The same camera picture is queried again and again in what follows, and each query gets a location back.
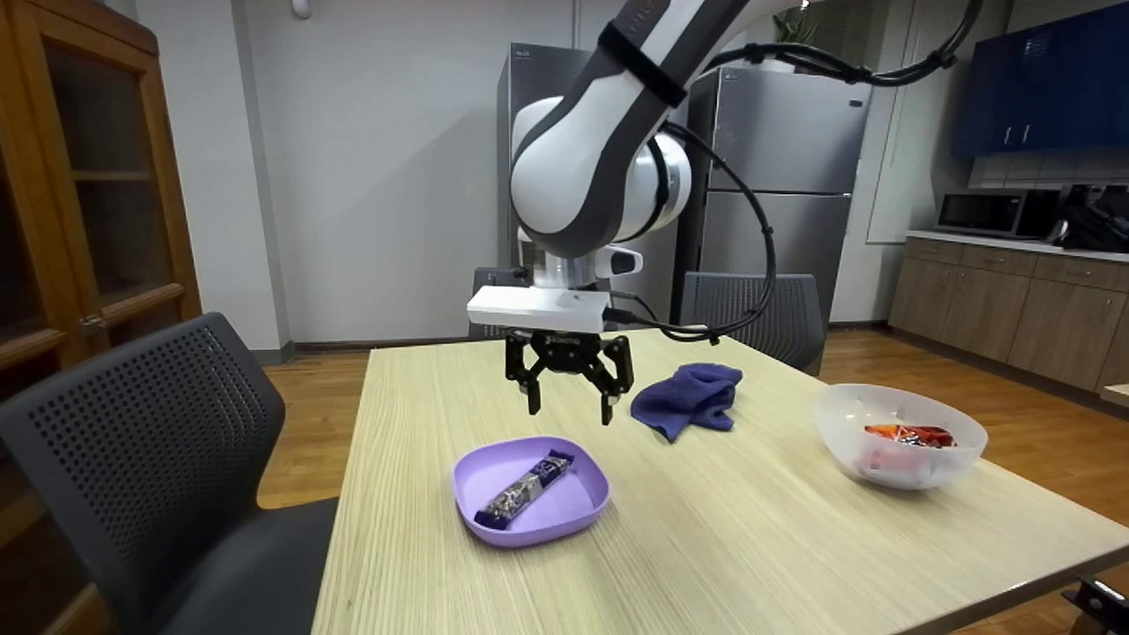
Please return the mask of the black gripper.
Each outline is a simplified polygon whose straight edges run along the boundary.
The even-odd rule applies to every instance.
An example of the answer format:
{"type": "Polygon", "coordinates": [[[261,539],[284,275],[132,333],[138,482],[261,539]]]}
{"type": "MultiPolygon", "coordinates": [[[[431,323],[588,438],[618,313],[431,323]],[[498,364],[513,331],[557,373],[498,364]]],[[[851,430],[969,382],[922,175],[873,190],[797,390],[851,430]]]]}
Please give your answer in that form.
{"type": "Polygon", "coordinates": [[[505,337],[505,377],[525,395],[528,416],[538,411],[538,369],[595,373],[599,419],[612,419],[612,400],[636,385],[630,341],[623,333],[518,331],[505,337]]]}

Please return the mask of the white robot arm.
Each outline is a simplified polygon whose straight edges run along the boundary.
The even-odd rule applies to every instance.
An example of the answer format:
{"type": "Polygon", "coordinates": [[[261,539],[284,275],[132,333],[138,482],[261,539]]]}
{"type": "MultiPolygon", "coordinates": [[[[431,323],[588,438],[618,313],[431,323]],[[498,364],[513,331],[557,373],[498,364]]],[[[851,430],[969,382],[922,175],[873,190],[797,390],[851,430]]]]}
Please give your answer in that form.
{"type": "Polygon", "coordinates": [[[578,373],[599,390],[599,419],[630,386],[630,345],[605,337],[612,261],[627,239],[669,223],[669,136],[663,119],[744,12],[787,0],[627,0],[599,32],[578,78],[513,116],[509,192],[538,250],[528,284],[500,284],[512,316],[505,377],[538,409],[538,373],[578,373]]]}

